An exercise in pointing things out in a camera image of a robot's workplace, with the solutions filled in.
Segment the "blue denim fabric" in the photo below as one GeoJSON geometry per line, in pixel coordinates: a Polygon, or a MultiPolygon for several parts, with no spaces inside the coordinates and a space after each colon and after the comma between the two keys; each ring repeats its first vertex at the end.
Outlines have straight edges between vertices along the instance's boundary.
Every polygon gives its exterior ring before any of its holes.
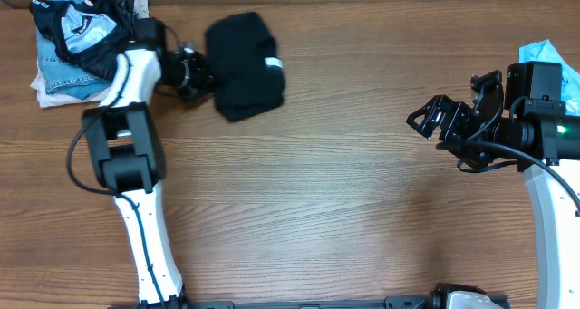
{"type": "MultiPolygon", "coordinates": [[[[84,0],[57,0],[81,3],[84,0]]],[[[70,65],[56,56],[54,43],[42,37],[36,30],[38,68],[46,80],[46,93],[65,93],[84,100],[91,94],[102,92],[111,82],[70,65]]]]}

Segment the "white label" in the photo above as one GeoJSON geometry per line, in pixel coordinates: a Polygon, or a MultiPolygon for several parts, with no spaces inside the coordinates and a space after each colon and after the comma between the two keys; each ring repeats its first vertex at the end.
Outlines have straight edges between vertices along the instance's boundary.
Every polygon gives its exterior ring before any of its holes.
{"type": "Polygon", "coordinates": [[[266,66],[277,66],[278,68],[282,68],[282,61],[278,58],[265,58],[266,66]]]}
{"type": "Polygon", "coordinates": [[[44,9],[48,9],[48,8],[49,8],[48,4],[46,4],[46,3],[42,2],[42,1],[33,0],[33,3],[34,3],[35,5],[40,5],[40,6],[42,6],[44,9]]]}

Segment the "wood grain surface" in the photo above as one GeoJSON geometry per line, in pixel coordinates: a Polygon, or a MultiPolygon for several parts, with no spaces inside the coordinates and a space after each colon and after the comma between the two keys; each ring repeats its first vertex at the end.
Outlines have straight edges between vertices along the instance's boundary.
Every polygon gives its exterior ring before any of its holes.
{"type": "MultiPolygon", "coordinates": [[[[535,308],[534,224],[514,169],[473,176],[404,122],[435,94],[550,38],[580,68],[580,3],[506,1],[154,7],[182,40],[258,11],[279,42],[285,105],[227,123],[156,96],[168,159],[165,218],[194,300],[239,303],[426,294],[477,285],[535,308]]],[[[121,217],[76,188],[64,158],[93,105],[41,110],[34,21],[0,13],[0,307],[103,308],[137,300],[121,217]]],[[[84,144],[77,175],[93,185],[84,144]]]]}

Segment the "white cloth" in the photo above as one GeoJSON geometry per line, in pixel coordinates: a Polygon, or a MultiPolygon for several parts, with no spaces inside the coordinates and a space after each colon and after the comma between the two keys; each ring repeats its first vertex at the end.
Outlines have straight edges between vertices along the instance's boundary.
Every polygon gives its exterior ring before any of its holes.
{"type": "MultiPolygon", "coordinates": [[[[135,0],[133,11],[139,15],[139,18],[149,18],[148,1],[149,0],[135,0]]],[[[107,97],[107,94],[111,89],[111,87],[109,87],[104,89],[102,92],[96,92],[85,100],[81,100],[64,93],[47,94],[46,80],[40,69],[38,69],[36,78],[34,78],[33,82],[30,84],[30,87],[36,90],[36,100],[38,100],[38,104],[43,109],[53,106],[62,106],[66,104],[78,104],[84,102],[102,101],[107,97]]]]}
{"type": "Polygon", "coordinates": [[[111,87],[109,87],[102,92],[95,93],[89,96],[86,100],[81,100],[64,93],[47,94],[46,80],[44,79],[43,73],[40,72],[40,70],[38,70],[38,74],[36,74],[36,78],[33,80],[33,83],[30,84],[30,87],[36,89],[36,99],[38,100],[40,107],[43,109],[47,107],[76,104],[88,101],[102,101],[105,99],[105,97],[107,97],[107,94],[111,89],[111,87]]]}

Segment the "black cloth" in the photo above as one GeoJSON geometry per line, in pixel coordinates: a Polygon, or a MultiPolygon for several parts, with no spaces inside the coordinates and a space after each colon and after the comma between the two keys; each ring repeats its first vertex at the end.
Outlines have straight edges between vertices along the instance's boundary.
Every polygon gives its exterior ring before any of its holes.
{"type": "Polygon", "coordinates": [[[73,1],[32,0],[30,12],[40,34],[56,46],[59,58],[98,77],[112,80],[117,72],[117,47],[133,37],[136,20],[133,2],[85,0],[76,4],[73,1]],[[73,41],[90,47],[72,51],[69,48],[73,48],[73,41]]]}
{"type": "Polygon", "coordinates": [[[232,15],[206,31],[209,70],[216,78],[214,102],[229,121],[270,111],[284,102],[282,68],[266,66],[277,57],[276,39],[257,13],[232,15]]]}

